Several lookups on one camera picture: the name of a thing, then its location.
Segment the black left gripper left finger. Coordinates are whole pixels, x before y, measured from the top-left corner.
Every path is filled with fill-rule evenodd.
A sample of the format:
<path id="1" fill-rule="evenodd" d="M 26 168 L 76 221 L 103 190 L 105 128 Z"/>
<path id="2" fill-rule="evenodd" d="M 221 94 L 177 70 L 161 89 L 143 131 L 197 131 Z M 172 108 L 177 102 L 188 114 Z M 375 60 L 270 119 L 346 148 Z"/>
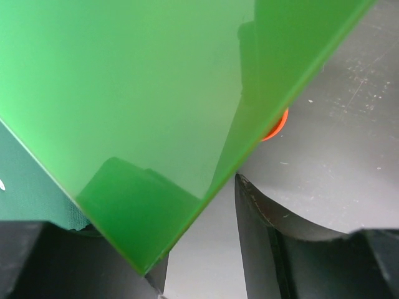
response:
<path id="1" fill-rule="evenodd" d="M 1 298 L 161 298 L 167 268 L 139 275 L 94 229 L 1 221 Z"/>

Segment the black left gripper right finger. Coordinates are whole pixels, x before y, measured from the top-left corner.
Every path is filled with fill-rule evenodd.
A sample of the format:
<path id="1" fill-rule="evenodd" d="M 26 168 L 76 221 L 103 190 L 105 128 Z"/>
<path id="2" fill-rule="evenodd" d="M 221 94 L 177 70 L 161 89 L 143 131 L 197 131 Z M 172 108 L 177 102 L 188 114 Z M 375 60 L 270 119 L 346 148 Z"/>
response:
<path id="1" fill-rule="evenodd" d="M 264 195 L 241 174 L 234 198 L 249 298 L 397 298 L 398 231 L 344 234 Z"/>

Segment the orange plastic spoon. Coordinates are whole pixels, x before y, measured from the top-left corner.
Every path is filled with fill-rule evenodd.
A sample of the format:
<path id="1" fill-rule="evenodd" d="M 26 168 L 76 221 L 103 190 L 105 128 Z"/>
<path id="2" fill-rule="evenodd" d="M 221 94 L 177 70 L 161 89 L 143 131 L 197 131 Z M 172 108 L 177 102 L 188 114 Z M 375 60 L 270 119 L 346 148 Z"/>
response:
<path id="1" fill-rule="evenodd" d="M 286 124 L 286 121 L 288 119 L 289 116 L 289 109 L 287 108 L 283 115 L 281 116 L 281 118 L 279 119 L 279 121 L 273 126 L 273 128 L 270 130 L 270 132 L 261 140 L 263 141 L 267 141 L 271 138 L 273 138 L 274 136 L 276 136 L 284 127 L 284 125 Z"/>

